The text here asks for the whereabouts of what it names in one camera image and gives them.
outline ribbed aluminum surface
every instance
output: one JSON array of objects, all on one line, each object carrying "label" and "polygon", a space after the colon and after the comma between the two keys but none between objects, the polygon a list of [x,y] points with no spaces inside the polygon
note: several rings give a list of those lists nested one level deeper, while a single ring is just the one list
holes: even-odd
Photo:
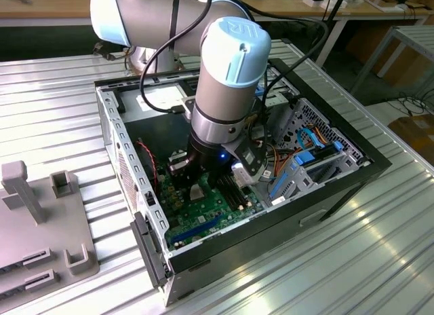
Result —
[{"label": "ribbed aluminum surface", "polygon": [[[271,58],[292,64],[299,56],[273,42]],[[196,57],[182,61],[199,66]],[[10,314],[434,313],[432,167],[312,62],[296,72],[393,166],[331,219],[164,308],[130,230],[97,114],[93,82],[124,76],[122,61],[0,64],[0,163],[24,160],[30,179],[73,171],[101,264],[95,276]]]},{"label": "ribbed aluminum surface", "polygon": [[434,62],[434,25],[398,26],[396,36]]}]

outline logo on robot cap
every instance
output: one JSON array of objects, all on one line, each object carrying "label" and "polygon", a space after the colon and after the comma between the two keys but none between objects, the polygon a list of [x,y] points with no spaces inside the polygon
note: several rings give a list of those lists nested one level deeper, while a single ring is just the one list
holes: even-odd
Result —
[{"label": "logo on robot cap", "polygon": [[257,38],[258,33],[256,32],[256,27],[254,23],[249,24],[250,21],[237,22],[234,20],[227,21],[228,32],[234,33],[236,35],[249,35],[251,38]]}]

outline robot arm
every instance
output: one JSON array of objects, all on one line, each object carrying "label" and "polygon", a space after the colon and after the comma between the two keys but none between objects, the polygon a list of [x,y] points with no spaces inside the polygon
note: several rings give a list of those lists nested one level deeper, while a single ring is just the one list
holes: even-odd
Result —
[{"label": "robot arm", "polygon": [[[92,25],[104,40],[158,48],[185,29],[203,11],[194,0],[91,0]],[[239,162],[233,168],[242,184],[259,178],[261,157],[243,134],[254,92],[267,67],[268,33],[245,19],[230,1],[213,0],[207,16],[172,49],[201,54],[201,69],[191,119],[189,153],[176,172],[194,181],[200,170],[227,162],[227,152]]]}]

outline table leg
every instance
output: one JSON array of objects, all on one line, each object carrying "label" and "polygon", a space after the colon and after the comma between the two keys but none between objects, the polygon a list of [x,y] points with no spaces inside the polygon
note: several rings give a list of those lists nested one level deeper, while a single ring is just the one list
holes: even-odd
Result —
[{"label": "table leg", "polygon": [[[414,25],[422,25],[425,23],[426,20],[427,20],[426,18],[421,18],[421,19],[417,20],[414,23]],[[391,54],[389,59],[385,62],[385,64],[381,68],[381,70],[378,72],[378,74],[377,74],[378,77],[383,77],[384,74],[387,73],[387,71],[391,68],[392,64],[397,60],[399,55],[403,52],[405,47],[406,47],[406,45],[404,43],[399,44],[399,46],[395,49],[393,54]]]},{"label": "table leg", "polygon": [[423,92],[429,88],[431,84],[434,83],[434,72],[428,77],[428,79],[419,87],[418,91],[416,92],[417,98],[422,98]]},{"label": "table leg", "polygon": [[378,60],[378,57],[384,52],[386,47],[390,44],[392,38],[393,38],[393,31],[395,29],[391,27],[387,33],[384,39],[380,42],[380,44],[377,46],[377,48],[374,50],[374,53],[369,57],[368,61],[365,63],[365,66],[361,69],[359,75],[355,79],[355,83],[353,87],[350,89],[350,93],[354,95],[354,93],[357,91],[361,83],[364,81],[366,75],[369,73],[369,71],[374,67],[376,61]]},{"label": "table leg", "polygon": [[319,67],[322,67],[324,65],[324,63],[326,62],[328,54],[332,51],[332,48],[333,48],[334,44],[336,43],[336,41],[338,40],[338,38],[339,38],[342,30],[344,29],[347,21],[348,21],[347,18],[343,18],[343,19],[337,21],[336,24],[334,25],[332,32],[330,33],[327,41],[325,42],[325,45],[324,45],[321,53],[319,54],[319,56],[315,62]]}]

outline motherboard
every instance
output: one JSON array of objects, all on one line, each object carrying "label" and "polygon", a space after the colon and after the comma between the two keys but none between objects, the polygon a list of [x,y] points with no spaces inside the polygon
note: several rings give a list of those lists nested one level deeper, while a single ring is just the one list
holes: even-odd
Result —
[{"label": "motherboard", "polygon": [[181,248],[264,210],[255,194],[240,189],[230,174],[215,188],[204,174],[192,190],[176,190],[165,168],[158,167],[160,202],[169,221],[165,234],[169,250]]}]

